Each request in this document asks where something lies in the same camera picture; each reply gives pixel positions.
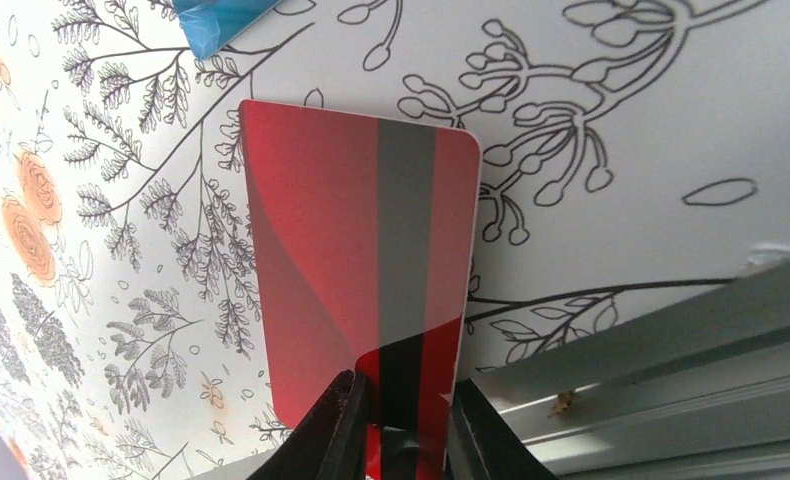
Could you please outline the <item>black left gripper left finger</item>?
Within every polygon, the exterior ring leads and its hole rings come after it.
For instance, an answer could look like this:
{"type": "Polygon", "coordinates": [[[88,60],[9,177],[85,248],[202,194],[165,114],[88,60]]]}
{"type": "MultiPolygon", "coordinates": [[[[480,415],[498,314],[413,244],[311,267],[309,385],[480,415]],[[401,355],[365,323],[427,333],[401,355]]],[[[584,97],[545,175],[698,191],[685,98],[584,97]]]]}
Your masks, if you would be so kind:
{"type": "Polygon", "coordinates": [[[339,373],[286,441],[249,480],[361,480],[366,477],[367,377],[339,373]]]}

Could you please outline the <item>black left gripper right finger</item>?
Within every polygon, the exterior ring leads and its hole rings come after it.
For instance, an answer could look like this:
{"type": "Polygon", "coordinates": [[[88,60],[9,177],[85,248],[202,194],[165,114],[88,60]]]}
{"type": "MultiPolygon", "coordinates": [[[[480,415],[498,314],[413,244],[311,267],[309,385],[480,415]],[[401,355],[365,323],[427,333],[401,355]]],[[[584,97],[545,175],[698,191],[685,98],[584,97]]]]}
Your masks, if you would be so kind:
{"type": "Polygon", "coordinates": [[[449,414],[448,479],[556,480],[471,380],[455,385],[449,414]]]}

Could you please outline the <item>red card pile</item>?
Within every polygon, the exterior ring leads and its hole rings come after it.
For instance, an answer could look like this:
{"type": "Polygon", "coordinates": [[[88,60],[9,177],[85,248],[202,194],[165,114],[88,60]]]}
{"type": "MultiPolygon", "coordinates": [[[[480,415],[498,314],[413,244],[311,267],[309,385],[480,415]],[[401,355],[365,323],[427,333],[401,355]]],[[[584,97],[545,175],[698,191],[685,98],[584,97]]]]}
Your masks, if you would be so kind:
{"type": "Polygon", "coordinates": [[[481,149],[464,130],[245,100],[239,110],[274,412],[370,383],[367,467],[443,475],[481,149]]]}

